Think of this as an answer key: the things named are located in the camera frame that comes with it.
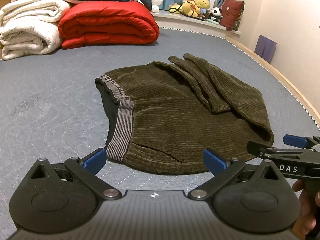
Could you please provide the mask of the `person's right hand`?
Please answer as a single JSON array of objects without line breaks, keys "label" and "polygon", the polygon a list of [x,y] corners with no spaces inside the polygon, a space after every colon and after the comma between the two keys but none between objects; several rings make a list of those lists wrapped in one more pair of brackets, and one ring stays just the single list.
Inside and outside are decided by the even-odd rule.
[{"label": "person's right hand", "polygon": [[319,207],[319,192],[314,196],[308,194],[302,180],[297,180],[292,189],[295,192],[301,191],[299,196],[300,214],[292,231],[300,239],[305,239],[307,234],[317,225],[318,219],[315,218],[315,210],[316,207]]}]

